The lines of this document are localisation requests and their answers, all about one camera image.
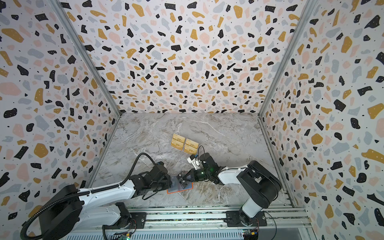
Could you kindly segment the orange card holder wallet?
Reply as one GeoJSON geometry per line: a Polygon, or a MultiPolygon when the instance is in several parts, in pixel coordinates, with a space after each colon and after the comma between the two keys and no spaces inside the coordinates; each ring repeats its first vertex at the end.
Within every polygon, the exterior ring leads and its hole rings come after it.
{"type": "Polygon", "coordinates": [[[171,176],[171,186],[169,189],[167,189],[167,194],[173,194],[178,192],[183,192],[187,190],[193,189],[193,183],[188,182],[186,183],[180,183],[178,176],[174,175],[171,176]]]}

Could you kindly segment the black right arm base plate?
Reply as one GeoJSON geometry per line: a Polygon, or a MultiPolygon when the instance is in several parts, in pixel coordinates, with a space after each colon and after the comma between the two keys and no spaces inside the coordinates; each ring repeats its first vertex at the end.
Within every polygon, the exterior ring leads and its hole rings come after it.
{"type": "Polygon", "coordinates": [[[267,220],[263,212],[258,212],[253,218],[248,217],[240,210],[227,211],[224,222],[228,227],[265,227],[267,220]]]}

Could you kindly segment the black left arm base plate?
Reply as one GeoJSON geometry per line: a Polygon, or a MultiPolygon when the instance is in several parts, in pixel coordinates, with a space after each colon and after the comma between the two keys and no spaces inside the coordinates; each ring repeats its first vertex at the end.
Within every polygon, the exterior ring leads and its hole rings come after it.
{"type": "Polygon", "coordinates": [[[112,225],[103,225],[104,230],[138,230],[143,229],[146,223],[147,213],[128,213],[120,216],[116,223],[112,225]]]}

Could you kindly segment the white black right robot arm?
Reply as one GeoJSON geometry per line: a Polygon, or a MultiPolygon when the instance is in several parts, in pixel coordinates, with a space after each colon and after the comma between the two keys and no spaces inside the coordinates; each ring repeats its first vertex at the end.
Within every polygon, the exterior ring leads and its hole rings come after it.
{"type": "Polygon", "coordinates": [[[256,215],[276,200],[282,189],[280,180],[257,161],[236,168],[222,167],[208,153],[192,155],[188,161],[194,168],[177,175],[183,189],[190,183],[208,181],[222,186],[237,184],[246,190],[249,198],[238,211],[239,221],[246,226],[251,225],[256,215]]]}

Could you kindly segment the black card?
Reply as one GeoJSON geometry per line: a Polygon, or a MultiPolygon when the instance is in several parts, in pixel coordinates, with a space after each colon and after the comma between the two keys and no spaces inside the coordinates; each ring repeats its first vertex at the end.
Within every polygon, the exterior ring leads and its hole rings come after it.
{"type": "Polygon", "coordinates": [[[179,181],[180,185],[187,186],[191,183],[191,181],[188,179],[188,174],[185,172],[181,172],[177,175],[177,180],[179,181]]]}

